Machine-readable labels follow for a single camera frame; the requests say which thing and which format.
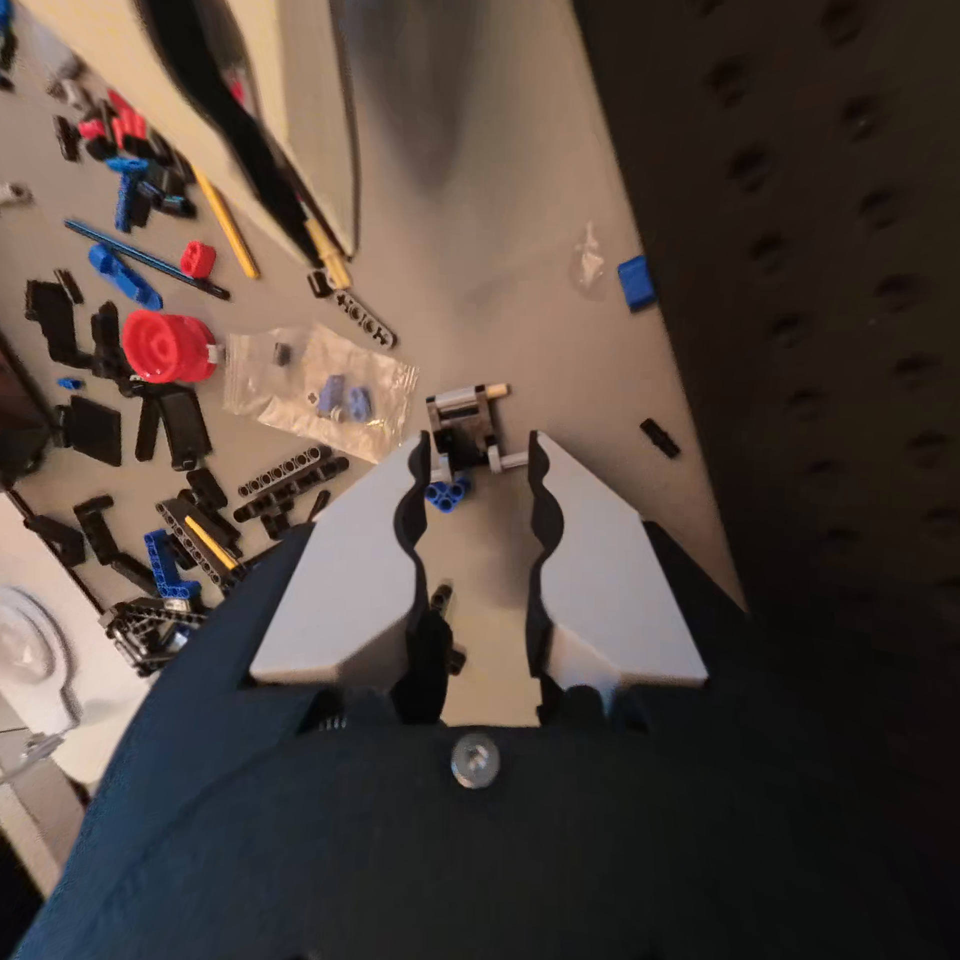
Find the black square panel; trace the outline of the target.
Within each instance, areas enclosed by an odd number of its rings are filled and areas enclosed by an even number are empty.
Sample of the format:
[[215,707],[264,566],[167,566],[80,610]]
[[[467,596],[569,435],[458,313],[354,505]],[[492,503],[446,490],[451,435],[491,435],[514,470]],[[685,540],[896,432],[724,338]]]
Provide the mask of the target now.
[[54,443],[114,468],[122,466],[122,416],[101,403],[79,397],[54,406]]

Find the dark grey thin liftarm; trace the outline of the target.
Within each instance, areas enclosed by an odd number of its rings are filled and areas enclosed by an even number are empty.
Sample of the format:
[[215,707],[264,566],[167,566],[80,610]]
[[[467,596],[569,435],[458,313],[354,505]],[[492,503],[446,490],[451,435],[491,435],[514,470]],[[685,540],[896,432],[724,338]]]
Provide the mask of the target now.
[[397,346],[397,334],[352,291],[336,290],[329,299],[378,348],[390,351]]

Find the pile of small connector pieces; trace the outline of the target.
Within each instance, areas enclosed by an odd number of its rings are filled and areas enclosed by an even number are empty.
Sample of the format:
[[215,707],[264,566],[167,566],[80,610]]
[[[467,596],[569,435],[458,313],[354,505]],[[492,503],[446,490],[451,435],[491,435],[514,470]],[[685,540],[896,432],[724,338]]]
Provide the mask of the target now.
[[66,162],[82,155],[117,178],[114,228],[121,234],[144,229],[153,213],[177,220],[196,218],[188,188],[196,182],[189,163],[119,93],[108,89],[95,100],[82,83],[85,67],[54,37],[42,36],[45,90],[72,116],[55,114],[54,136]]

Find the yellow axle rod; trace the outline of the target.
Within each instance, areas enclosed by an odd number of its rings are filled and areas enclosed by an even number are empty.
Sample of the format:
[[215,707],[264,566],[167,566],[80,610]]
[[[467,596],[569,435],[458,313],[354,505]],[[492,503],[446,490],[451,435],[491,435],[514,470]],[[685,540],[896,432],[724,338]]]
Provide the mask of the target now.
[[236,558],[223,548],[193,515],[188,513],[184,522],[187,529],[191,531],[192,540],[199,542],[206,553],[214,558],[220,567],[227,572],[234,572],[238,569],[238,561]]

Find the white booklet stand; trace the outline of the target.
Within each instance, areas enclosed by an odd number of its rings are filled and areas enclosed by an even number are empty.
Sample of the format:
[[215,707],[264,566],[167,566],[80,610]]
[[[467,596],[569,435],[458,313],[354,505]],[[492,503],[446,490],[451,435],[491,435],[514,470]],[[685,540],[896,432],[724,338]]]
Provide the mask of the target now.
[[117,650],[101,615],[15,503],[1,504],[2,707],[88,789],[105,774],[150,690]]

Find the black long pin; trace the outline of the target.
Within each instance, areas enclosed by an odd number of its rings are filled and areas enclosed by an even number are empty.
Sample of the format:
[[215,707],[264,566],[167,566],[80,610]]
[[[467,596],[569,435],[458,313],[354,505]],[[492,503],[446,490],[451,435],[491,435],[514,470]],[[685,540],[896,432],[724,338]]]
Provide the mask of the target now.
[[642,420],[639,430],[651,445],[667,459],[675,460],[681,456],[682,450],[676,440],[654,418],[647,417]]

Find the black and grey brick assembly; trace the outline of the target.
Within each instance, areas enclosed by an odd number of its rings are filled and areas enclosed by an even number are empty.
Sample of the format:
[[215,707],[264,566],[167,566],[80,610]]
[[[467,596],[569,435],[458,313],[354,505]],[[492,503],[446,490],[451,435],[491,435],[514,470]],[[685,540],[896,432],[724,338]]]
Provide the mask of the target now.
[[501,450],[492,406],[484,392],[486,385],[434,393],[426,397],[430,432],[438,465],[431,481],[450,483],[455,475],[486,467],[493,474],[526,467],[525,452],[507,454]]

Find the black long beam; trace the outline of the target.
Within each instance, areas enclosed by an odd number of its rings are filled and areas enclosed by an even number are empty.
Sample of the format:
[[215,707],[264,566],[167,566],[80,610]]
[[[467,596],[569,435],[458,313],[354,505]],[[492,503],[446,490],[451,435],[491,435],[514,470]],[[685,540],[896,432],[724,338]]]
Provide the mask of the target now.
[[349,459],[343,456],[329,457],[307,465],[277,483],[262,487],[256,495],[234,510],[234,521],[251,522],[287,514],[293,509],[297,498],[329,483],[349,467]]

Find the black glossy curved panel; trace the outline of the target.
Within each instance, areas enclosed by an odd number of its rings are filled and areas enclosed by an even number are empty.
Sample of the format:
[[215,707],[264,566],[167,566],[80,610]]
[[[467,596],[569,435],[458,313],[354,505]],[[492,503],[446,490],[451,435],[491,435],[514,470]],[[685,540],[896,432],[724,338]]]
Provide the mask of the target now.
[[188,473],[202,467],[213,446],[195,390],[166,384],[155,398],[164,426],[175,472]]

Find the black angled beam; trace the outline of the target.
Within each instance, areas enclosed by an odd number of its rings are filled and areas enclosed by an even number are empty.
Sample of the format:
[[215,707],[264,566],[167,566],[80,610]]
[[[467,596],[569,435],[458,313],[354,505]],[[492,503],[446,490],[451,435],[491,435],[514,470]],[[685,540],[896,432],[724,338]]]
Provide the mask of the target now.
[[121,575],[143,594],[160,596],[153,571],[146,564],[120,550],[104,513],[114,507],[114,498],[101,494],[74,506],[74,515],[97,562]]

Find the black connector block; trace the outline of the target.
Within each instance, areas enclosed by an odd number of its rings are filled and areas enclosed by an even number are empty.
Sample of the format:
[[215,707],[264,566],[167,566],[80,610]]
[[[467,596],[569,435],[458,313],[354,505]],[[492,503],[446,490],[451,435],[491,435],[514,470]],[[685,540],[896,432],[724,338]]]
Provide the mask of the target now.
[[92,374],[114,383],[125,398],[137,396],[141,388],[122,348],[118,311],[112,301],[104,302],[91,316],[90,327],[94,346]]

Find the black long axle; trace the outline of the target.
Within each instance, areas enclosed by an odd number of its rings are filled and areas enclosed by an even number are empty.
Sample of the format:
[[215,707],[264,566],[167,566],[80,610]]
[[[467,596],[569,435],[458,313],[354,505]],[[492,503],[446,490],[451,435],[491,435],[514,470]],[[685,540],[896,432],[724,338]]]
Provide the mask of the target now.
[[219,301],[228,303],[232,300],[232,294],[227,289],[213,283],[209,279],[193,277],[172,263],[142,250],[137,246],[120,241],[109,234],[90,227],[84,222],[64,219],[62,223],[68,231],[104,246],[115,255],[128,257],[143,266],[162,273],[166,277],[188,285]]

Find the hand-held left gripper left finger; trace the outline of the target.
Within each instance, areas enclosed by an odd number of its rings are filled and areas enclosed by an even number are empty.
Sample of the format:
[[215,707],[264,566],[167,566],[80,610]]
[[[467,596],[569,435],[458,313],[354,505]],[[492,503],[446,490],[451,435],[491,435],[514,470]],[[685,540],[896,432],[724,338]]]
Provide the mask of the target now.
[[406,724],[435,724],[448,628],[417,544],[430,480],[425,431],[402,442],[313,523],[250,666],[259,682],[386,694]]

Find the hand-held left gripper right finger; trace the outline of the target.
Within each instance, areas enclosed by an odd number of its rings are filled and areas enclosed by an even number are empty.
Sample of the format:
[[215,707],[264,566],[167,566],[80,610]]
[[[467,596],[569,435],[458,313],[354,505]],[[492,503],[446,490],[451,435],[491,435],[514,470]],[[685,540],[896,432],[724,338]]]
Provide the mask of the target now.
[[539,429],[527,478],[540,550],[525,644],[540,723],[572,690],[608,718],[637,686],[702,689],[709,670],[641,513]]

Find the grey desk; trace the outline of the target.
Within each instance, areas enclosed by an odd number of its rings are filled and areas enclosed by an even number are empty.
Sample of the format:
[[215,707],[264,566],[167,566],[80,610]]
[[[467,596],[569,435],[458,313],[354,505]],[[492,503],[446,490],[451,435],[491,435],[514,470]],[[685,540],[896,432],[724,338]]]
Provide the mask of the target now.
[[[629,312],[618,264],[639,255],[630,210],[594,79],[569,2],[343,2],[341,30],[358,141],[359,248],[349,270],[358,299],[397,335],[393,355],[419,371],[408,431],[428,426],[428,394],[505,382],[495,403],[510,453],[545,431],[642,515],[663,527],[742,606],[690,406],[659,309]],[[105,521],[120,549],[146,563],[142,536],[161,526],[155,505],[186,482],[162,432],[150,462],[135,456],[137,400],[113,383],[51,361],[40,327],[24,317],[29,280],[68,270],[85,303],[75,311],[81,349],[90,315],[107,300],[134,305],[91,269],[77,219],[114,233],[117,177],[84,157],[62,158],[45,89],[38,29],[16,3],[15,90],[2,92],[2,183],[32,202],[2,211],[2,333],[51,404],[58,378],[123,415],[123,462],[113,467],[53,448],[17,485],[31,511],[77,523],[73,507],[109,495]],[[216,248],[213,277],[231,301],[148,268],[134,269],[171,312],[218,335],[322,323],[360,346],[370,340],[313,296],[307,270],[229,206],[261,272],[244,276],[201,191],[187,222],[161,213],[130,238],[176,261],[192,239]],[[606,298],[570,285],[572,246],[594,221],[609,264]],[[667,459],[642,434],[657,421],[681,449]],[[537,541],[525,472],[477,476],[462,508],[428,510],[417,547],[431,586],[449,579],[455,641],[467,663],[451,682],[444,721],[533,726],[537,683],[523,650],[529,566]]]

